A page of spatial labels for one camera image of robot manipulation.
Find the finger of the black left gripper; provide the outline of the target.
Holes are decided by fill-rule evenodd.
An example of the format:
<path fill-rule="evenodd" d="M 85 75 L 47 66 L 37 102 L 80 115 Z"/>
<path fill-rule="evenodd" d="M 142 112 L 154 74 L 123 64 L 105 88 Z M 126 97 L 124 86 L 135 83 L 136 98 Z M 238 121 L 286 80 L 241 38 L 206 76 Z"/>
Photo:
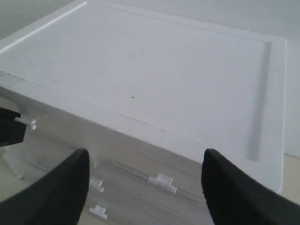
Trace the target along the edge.
<path fill-rule="evenodd" d="M 6 108 L 0 108 L 0 146 L 22 143 L 25 136 L 26 125 L 15 121 L 21 114 Z"/>

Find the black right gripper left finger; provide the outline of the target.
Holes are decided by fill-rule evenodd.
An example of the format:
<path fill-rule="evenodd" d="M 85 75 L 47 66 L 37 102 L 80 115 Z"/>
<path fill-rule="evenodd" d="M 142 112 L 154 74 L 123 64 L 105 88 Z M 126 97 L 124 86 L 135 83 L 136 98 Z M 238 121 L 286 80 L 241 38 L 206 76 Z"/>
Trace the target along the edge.
<path fill-rule="evenodd" d="M 86 202 L 90 157 L 77 149 L 47 175 L 0 203 L 2 225 L 76 225 Z"/>

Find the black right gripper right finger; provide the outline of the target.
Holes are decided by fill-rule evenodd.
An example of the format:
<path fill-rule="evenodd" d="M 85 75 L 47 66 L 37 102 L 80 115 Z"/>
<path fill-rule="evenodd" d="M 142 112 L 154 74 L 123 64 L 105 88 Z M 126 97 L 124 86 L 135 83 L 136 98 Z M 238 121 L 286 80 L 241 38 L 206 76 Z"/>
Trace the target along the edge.
<path fill-rule="evenodd" d="M 298 225 L 300 207 L 249 177 L 215 149 L 202 164 L 202 189 L 216 225 Z"/>

